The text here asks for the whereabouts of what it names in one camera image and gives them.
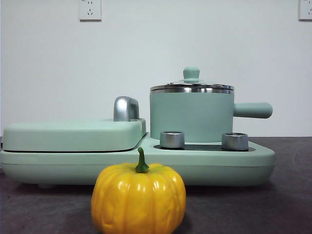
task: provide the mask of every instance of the lid knob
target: lid knob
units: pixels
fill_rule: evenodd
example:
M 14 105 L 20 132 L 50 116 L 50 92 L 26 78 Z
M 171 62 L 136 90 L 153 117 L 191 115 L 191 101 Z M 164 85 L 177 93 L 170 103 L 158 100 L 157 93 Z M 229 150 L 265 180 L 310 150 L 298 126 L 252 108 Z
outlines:
M 183 70 L 184 79 L 198 79 L 199 78 L 199 68 L 198 67 L 186 67 Z

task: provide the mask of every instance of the stainless steel rim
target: stainless steel rim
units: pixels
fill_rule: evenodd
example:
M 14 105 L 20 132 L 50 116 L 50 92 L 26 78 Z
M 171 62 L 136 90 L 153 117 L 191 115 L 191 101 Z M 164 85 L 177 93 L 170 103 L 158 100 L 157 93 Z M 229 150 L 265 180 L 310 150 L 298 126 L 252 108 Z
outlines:
M 155 93 L 217 93 L 217 94 L 234 94 L 234 91 L 230 90 L 230 89 L 185 87 L 185 88 L 172 88 L 172 89 L 151 90 L 151 94 L 155 94 Z
M 247 136 L 246 133 L 225 133 L 227 136 L 232 136 L 232 137 L 241 137 L 241 136 Z
M 194 84 L 194 83 L 184 83 L 184 84 L 174 84 L 168 83 L 166 85 L 154 86 L 150 90 L 163 90 L 163 89 L 177 89 L 177 88 L 192 88 L 192 89 L 226 89 L 234 91 L 233 86 L 223 85 L 223 84 Z

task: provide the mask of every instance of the appliance base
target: appliance base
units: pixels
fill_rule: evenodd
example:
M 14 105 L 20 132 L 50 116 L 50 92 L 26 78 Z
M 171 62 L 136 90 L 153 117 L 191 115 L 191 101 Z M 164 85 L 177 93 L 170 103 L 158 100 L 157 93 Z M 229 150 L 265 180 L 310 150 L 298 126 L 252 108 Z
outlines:
M 122 152 L 0 152 L 4 173 L 22 183 L 49 187 L 58 184 L 94 185 L 110 165 L 138 162 L 137 147 L 148 164 L 175 169 L 186 185 L 254 186 L 265 183 L 275 166 L 274 151 L 249 142 L 254 151 L 186 151 L 154 148 L 159 140 L 146 134 L 138 145 Z

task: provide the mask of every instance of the pot handle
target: pot handle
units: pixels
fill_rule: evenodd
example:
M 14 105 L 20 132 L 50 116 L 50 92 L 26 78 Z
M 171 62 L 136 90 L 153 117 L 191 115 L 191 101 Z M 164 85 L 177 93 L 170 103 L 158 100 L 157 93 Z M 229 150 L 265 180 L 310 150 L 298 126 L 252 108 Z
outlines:
M 234 104 L 235 117 L 269 118 L 272 112 L 272 106 L 266 102 Z

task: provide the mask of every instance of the pot lid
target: pot lid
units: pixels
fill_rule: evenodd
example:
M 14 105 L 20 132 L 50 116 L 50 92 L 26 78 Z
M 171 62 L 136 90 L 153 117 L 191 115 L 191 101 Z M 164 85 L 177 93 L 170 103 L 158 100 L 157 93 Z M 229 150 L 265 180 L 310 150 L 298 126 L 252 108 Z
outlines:
M 234 90 L 233 86 L 224 84 L 215 84 L 213 82 L 204 81 L 199 79 L 199 69 L 197 67 L 186 67 L 183 70 L 184 79 L 176 82 L 170 82 L 165 85 L 153 86 L 151 91 L 162 89 L 174 89 L 174 88 L 211 88 L 222 90 Z

